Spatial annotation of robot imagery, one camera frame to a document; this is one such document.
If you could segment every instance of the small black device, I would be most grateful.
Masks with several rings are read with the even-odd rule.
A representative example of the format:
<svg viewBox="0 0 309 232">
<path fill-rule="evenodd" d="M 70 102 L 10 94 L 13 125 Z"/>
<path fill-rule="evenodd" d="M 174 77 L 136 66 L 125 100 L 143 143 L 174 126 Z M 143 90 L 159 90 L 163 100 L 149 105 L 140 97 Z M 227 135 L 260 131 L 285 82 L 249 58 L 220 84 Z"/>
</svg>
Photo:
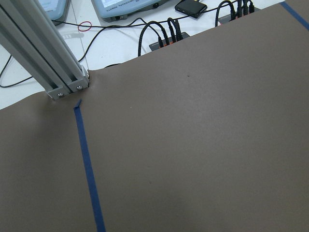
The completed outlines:
<svg viewBox="0 0 309 232">
<path fill-rule="evenodd" d="M 175 10 L 193 18 L 198 18 L 201 12 L 207 9 L 207 5 L 198 0 L 182 0 L 176 6 Z"/>
</svg>

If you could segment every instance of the blue line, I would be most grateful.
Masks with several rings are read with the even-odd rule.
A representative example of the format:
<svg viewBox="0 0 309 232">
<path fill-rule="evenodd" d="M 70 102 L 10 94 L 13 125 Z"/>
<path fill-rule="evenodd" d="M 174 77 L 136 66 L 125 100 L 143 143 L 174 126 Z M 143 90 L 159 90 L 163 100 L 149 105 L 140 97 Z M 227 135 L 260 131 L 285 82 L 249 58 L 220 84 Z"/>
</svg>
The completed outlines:
<svg viewBox="0 0 309 232">
<path fill-rule="evenodd" d="M 298 22 L 300 22 L 307 30 L 309 30 L 309 23 L 300 16 L 292 7 L 290 7 L 286 2 L 280 2 L 280 4 L 294 17 Z"/>
<path fill-rule="evenodd" d="M 88 150 L 88 145 L 87 145 L 86 133 L 84 129 L 83 117 L 82 117 L 82 112 L 80 108 L 81 102 L 82 100 L 79 100 L 76 106 L 74 107 L 74 113 L 75 113 L 75 118 L 76 118 L 76 123 L 77 123 L 79 141 L 80 141 L 81 149 L 82 149 L 82 155 L 83 155 L 84 167 L 86 171 L 88 188 L 89 188 L 89 193 L 90 193 L 90 198 L 91 198 L 91 203 L 92 203 L 92 209 L 93 209 L 93 214 L 94 214 L 96 225 L 97 225 L 97 232 L 106 232 L 104 221 L 103 221 L 102 210 L 100 206 L 100 201 L 98 198 L 98 190 L 96 186 L 96 181 L 95 181 L 95 177 L 94 177 L 92 166 L 91 166 L 91 160 L 90 160 L 90 155 L 89 155 L 89 150 Z"/>
</svg>

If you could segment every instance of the red loop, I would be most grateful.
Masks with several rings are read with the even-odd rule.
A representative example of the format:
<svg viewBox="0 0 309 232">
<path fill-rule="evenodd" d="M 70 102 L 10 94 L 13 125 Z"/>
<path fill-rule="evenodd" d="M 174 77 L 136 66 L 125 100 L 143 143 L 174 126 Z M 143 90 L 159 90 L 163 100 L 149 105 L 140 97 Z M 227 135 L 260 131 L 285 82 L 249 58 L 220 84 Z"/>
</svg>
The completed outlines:
<svg viewBox="0 0 309 232">
<path fill-rule="evenodd" d="M 90 26 L 88 26 L 89 28 L 87 28 L 86 30 L 80 30 L 79 27 L 80 27 L 83 23 L 89 23 L 89 24 L 90 24 Z M 77 29 L 78 29 L 79 31 L 81 31 L 81 32 L 85 32 L 85 31 L 89 31 L 89 30 L 91 29 L 91 27 L 92 27 L 92 23 L 91 23 L 90 21 L 84 21 L 84 22 L 81 22 L 81 23 L 78 25 Z"/>
</svg>

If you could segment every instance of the brown mat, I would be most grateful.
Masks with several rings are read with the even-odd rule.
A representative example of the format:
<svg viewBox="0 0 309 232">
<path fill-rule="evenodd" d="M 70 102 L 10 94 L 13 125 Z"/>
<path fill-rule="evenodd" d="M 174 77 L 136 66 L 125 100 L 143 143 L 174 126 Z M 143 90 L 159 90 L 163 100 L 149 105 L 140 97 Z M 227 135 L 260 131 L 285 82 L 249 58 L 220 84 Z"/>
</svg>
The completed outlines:
<svg viewBox="0 0 309 232">
<path fill-rule="evenodd" d="M 280 6 L 0 111 L 0 231 L 307 232 L 309 33 Z"/>
</svg>

